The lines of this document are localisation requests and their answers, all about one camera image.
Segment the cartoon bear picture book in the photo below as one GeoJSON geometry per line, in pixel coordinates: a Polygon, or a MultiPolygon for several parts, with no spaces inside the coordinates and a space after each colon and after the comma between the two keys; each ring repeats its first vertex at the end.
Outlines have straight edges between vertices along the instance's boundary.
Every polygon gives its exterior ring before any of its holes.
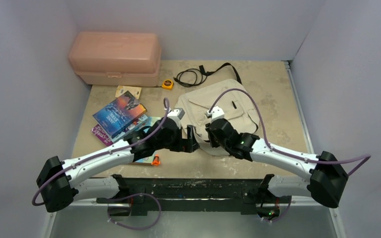
{"type": "MultiPolygon", "coordinates": [[[[160,117],[148,117],[148,119],[140,125],[136,131],[139,131],[140,129],[144,128],[144,132],[147,132],[151,126],[155,124],[157,120],[161,119],[160,117]]],[[[150,155],[149,157],[145,157],[142,159],[139,159],[135,162],[132,162],[133,165],[146,165],[146,166],[152,166],[153,160],[155,157],[155,153],[150,155]]]]}

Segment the beige canvas backpack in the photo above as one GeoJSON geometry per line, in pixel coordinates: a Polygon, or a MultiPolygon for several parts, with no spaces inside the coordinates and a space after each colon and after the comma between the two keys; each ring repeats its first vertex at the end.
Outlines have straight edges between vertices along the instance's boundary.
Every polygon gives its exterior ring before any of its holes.
{"type": "MultiPolygon", "coordinates": [[[[238,132],[256,133],[260,124],[259,116],[250,98],[238,91],[238,89],[243,91],[246,91],[246,89],[235,67],[227,62],[216,71],[226,66],[231,66],[235,73],[235,79],[226,79],[210,86],[184,93],[178,98],[175,105],[176,108],[181,108],[185,112],[184,117],[181,119],[182,126],[192,125],[195,129],[195,138],[200,148],[212,156],[227,155],[224,149],[211,147],[208,133],[205,131],[205,125],[210,122],[206,113],[213,105],[219,106],[223,110],[225,119],[238,132]]],[[[201,65],[198,69],[193,68],[179,73],[175,77],[175,81],[179,82],[181,75],[187,72],[200,74],[202,79],[205,80],[216,71],[205,71],[201,65]]]]}

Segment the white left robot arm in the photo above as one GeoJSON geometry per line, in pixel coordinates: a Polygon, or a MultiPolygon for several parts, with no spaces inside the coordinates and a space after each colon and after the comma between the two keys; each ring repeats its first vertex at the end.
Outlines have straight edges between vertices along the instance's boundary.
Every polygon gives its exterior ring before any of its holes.
{"type": "Polygon", "coordinates": [[[171,118],[161,118],[153,126],[134,131],[99,151],[86,156],[61,161],[58,156],[47,159],[36,179],[38,190],[32,205],[44,205],[47,212],[56,212],[71,204],[81,194],[80,184],[110,168],[126,165],[155,151],[167,149],[173,152],[192,153],[200,146],[194,136],[194,128],[188,125],[187,136],[171,118]]]}

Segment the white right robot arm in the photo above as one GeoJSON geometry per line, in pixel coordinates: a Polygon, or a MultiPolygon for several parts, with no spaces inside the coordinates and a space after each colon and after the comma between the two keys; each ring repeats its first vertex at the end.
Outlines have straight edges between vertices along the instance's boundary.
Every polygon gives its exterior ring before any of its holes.
{"type": "Polygon", "coordinates": [[[269,183],[260,186],[259,196],[270,202],[281,196],[307,196],[328,208],[337,208],[348,181],[348,174],[341,162],[326,151],[320,155],[305,154],[274,144],[250,133],[238,133],[226,119],[206,124],[211,144],[221,147],[229,155],[251,162],[269,164],[299,177],[299,185],[277,188],[273,183],[284,184],[274,176],[269,183]]]}

